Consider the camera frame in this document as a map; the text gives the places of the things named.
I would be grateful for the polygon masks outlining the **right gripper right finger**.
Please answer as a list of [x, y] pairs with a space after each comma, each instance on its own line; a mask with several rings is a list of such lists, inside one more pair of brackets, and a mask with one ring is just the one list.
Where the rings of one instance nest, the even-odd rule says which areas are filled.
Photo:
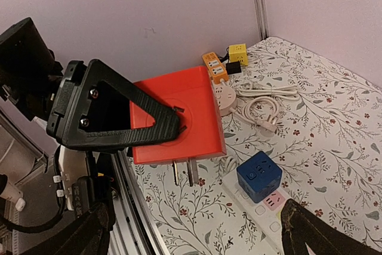
[[379, 251], [330, 227], [293, 199], [281, 210], [285, 254], [380, 254]]

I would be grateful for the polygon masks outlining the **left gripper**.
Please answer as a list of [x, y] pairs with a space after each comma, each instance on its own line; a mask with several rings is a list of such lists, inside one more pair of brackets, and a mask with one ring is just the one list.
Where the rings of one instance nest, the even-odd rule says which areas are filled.
[[63, 67], [26, 17], [1, 34], [1, 97], [72, 150], [123, 150], [175, 140], [176, 112], [101, 60]]

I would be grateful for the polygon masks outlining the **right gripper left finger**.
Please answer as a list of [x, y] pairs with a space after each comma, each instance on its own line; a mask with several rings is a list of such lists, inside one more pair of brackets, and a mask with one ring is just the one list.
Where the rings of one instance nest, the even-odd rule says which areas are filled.
[[107, 254], [115, 212], [97, 203], [81, 217], [24, 254]]

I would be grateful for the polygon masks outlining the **white multicolour power strip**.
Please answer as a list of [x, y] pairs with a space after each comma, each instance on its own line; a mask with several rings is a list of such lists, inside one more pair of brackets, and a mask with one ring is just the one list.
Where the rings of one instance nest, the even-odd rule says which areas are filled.
[[250, 219], [255, 221], [272, 248], [278, 254], [284, 254], [281, 210], [286, 200], [291, 199], [288, 193], [282, 187], [279, 187], [260, 203], [253, 203], [247, 193], [240, 187], [236, 171], [232, 171], [223, 177], [222, 187], [233, 198], [238, 207], [246, 212]]

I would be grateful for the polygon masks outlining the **blue cube socket adapter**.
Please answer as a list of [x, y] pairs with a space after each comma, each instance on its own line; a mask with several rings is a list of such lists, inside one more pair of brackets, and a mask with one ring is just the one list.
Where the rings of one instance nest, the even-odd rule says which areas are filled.
[[258, 204], [280, 186], [282, 169], [259, 151], [236, 168], [236, 175], [240, 187]]

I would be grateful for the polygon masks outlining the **red cube socket adapter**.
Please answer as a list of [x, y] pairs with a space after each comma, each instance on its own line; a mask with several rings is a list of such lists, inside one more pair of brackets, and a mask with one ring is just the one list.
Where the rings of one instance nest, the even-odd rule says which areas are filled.
[[203, 66], [135, 83], [138, 88], [172, 108], [180, 119], [178, 137], [158, 145], [132, 148], [135, 164], [186, 162], [190, 185], [199, 181], [197, 160], [226, 154], [220, 110]]

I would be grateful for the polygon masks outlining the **yellow cube socket adapter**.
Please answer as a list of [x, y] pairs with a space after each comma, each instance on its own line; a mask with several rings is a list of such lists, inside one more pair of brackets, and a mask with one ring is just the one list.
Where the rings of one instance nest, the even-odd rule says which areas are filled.
[[230, 45], [229, 50], [229, 62], [239, 62], [241, 66], [248, 66], [248, 55], [246, 44]]

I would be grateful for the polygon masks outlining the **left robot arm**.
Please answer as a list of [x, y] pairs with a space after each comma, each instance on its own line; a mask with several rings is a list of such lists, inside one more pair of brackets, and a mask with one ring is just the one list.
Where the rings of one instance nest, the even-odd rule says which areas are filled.
[[94, 59], [63, 67], [33, 20], [1, 34], [1, 122], [32, 155], [16, 254], [167, 254], [126, 153], [174, 140], [180, 118]]

